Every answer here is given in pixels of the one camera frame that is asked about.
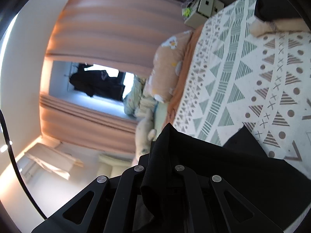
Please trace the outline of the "pink curtain left panel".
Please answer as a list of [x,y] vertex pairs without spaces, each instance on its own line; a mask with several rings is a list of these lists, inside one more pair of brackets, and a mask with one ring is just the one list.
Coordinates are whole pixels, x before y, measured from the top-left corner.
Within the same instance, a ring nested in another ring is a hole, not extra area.
[[39,96],[41,131],[62,142],[120,154],[135,153],[135,120]]

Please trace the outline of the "pink curtain right panel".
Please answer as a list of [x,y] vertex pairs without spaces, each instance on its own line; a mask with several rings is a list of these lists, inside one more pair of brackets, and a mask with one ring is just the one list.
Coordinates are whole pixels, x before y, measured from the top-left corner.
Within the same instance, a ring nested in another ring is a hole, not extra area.
[[186,30],[175,0],[69,0],[45,56],[147,77],[159,45]]

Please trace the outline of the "peach floral pillow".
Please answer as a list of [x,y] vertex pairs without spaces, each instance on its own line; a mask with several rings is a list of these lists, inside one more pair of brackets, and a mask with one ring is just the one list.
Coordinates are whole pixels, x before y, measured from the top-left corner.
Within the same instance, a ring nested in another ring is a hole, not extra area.
[[191,36],[192,31],[187,30],[160,44],[153,59],[151,75],[145,83],[146,95],[161,103],[171,100]]

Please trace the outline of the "cream padded headboard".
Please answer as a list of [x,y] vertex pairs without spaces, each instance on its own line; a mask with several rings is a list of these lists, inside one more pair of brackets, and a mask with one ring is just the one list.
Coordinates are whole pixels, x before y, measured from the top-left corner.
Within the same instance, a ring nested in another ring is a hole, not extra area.
[[106,176],[109,178],[121,176],[124,171],[132,167],[131,160],[122,160],[106,154],[98,155],[98,160],[99,169],[97,176]]

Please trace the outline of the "white bedside table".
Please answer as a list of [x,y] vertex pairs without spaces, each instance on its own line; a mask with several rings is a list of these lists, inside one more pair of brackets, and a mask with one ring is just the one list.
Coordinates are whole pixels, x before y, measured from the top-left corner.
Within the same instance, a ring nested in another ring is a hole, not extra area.
[[188,27],[197,28],[211,16],[221,11],[224,6],[220,0],[192,0],[182,9],[184,24]]

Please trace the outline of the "folded black garment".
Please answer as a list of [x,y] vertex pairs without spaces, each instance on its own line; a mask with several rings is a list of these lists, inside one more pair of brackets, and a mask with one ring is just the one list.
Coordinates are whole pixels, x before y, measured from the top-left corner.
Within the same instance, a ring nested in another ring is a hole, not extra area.
[[254,16],[263,22],[301,18],[288,0],[257,0]]

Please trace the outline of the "cream shirt hanging on wall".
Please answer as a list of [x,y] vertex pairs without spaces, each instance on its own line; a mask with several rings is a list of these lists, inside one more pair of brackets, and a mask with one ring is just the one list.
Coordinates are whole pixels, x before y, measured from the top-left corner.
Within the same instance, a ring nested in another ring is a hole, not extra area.
[[70,171],[74,166],[84,167],[84,163],[80,159],[41,143],[35,144],[26,151],[25,156],[46,171],[55,173],[66,180],[69,180]]

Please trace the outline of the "beige plush animal toy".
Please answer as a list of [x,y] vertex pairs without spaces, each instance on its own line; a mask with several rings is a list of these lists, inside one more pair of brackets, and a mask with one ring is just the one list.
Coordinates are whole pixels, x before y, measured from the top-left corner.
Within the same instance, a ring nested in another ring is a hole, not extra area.
[[135,158],[139,161],[142,155],[148,154],[151,142],[156,137],[154,129],[153,111],[148,109],[142,120],[139,121],[135,132]]

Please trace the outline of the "patterned white bedspread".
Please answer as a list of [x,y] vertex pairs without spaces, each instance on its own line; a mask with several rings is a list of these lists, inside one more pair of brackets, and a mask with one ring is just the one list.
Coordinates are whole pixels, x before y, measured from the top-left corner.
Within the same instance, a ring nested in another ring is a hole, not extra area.
[[255,3],[237,0],[204,24],[173,126],[216,145],[246,127],[309,176],[310,34],[253,37]]

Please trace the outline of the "pink curtain panel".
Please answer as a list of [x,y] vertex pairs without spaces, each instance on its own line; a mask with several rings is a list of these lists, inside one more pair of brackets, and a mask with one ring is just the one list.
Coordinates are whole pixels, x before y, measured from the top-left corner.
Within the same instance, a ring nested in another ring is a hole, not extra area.
[[45,56],[147,77],[159,45],[186,30],[175,0],[69,0]]
[[135,120],[39,96],[41,131],[62,142],[120,154],[135,153]]

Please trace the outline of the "black jacket with yellow logo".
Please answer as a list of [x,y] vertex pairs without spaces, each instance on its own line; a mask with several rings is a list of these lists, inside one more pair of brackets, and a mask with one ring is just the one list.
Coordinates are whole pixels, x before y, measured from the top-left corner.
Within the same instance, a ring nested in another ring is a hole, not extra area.
[[141,186],[152,219],[139,232],[183,232],[186,218],[175,166],[192,169],[201,187],[219,175],[283,232],[310,232],[310,179],[282,159],[269,158],[245,128],[217,146],[167,124],[150,153]]

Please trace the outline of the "dark clothes hanging at window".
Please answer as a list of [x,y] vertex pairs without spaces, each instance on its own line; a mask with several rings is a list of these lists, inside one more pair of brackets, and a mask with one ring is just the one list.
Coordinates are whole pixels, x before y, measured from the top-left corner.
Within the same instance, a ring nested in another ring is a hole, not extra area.
[[87,70],[94,65],[79,63],[78,71],[69,77],[69,82],[74,89],[87,94],[89,97],[94,95],[103,98],[123,101],[125,90],[125,73],[116,70],[116,76],[110,76],[107,70]]

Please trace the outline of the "light green crumpled quilt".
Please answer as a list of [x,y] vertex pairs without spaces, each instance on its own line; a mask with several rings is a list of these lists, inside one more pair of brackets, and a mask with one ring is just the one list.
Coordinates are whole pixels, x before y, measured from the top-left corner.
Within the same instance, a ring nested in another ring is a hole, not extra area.
[[131,91],[123,101],[125,114],[144,118],[148,110],[155,111],[157,101],[147,92],[145,82],[145,78],[134,75]]

